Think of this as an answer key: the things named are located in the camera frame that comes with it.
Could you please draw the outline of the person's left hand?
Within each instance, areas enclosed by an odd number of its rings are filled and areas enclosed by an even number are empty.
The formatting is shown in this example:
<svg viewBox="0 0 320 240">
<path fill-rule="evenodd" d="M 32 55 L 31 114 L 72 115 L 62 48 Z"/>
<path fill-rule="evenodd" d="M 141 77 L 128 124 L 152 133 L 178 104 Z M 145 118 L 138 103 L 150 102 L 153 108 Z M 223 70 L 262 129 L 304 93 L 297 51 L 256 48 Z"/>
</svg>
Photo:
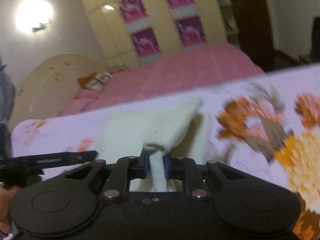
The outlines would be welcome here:
<svg viewBox="0 0 320 240">
<path fill-rule="evenodd" d="M 12 232 L 11 218 L 9 216 L 9 202 L 20 190 L 21 188 L 18 186 L 6 186 L 4 183 L 1 183 L 1 239 L 7 237 Z"/>
</svg>

